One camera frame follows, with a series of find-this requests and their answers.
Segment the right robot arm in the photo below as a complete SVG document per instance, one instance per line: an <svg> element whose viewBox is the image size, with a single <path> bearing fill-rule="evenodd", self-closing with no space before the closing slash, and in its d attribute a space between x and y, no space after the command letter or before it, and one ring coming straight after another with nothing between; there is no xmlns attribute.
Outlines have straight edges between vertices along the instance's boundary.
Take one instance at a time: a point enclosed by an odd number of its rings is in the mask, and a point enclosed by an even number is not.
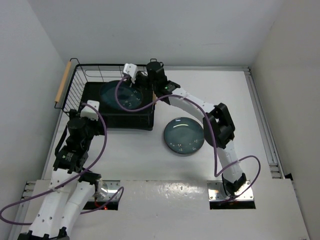
<svg viewBox="0 0 320 240"><path fill-rule="evenodd" d="M133 85L141 84L151 89L161 101L202 121L204 138L214 148L214 164L222 167L221 170L215 170L214 175L222 177L226 193L230 198L235 198L247 177L235 151L235 125L228 107L223 103L214 105L201 100L178 83L168 80L161 62L149 62L146 71L147 75L143 75L138 66L132 63L125 64L123 68L123 74Z"/></svg>

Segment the teal plate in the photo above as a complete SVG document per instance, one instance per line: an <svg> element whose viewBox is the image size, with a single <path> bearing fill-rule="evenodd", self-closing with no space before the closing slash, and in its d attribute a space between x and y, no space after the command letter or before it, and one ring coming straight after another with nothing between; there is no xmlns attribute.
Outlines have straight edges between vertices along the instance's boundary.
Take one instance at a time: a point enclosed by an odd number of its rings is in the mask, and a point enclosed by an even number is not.
<svg viewBox="0 0 320 240"><path fill-rule="evenodd" d="M121 110L116 101L115 90L118 80L109 81L102 85L99 91L101 101L111 108ZM117 91L117 99L121 106L126 109L133 110L138 108L143 101L143 95L138 90L126 83L122 83Z"/></svg>
<svg viewBox="0 0 320 240"><path fill-rule="evenodd" d="M180 155L192 155L205 142L203 127L189 117L171 120L163 130L163 140L167 147Z"/></svg>

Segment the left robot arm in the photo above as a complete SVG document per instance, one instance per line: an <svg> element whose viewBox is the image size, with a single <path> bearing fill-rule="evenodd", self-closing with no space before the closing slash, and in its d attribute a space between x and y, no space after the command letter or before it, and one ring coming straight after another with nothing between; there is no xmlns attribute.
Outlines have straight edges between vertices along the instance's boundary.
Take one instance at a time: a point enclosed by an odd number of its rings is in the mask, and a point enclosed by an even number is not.
<svg viewBox="0 0 320 240"><path fill-rule="evenodd" d="M66 128L69 136L55 153L49 193L27 232L20 240L68 240L77 218L88 199L98 188L101 175L84 170L88 151L103 118L97 105L86 104L80 114L72 116Z"/></svg>

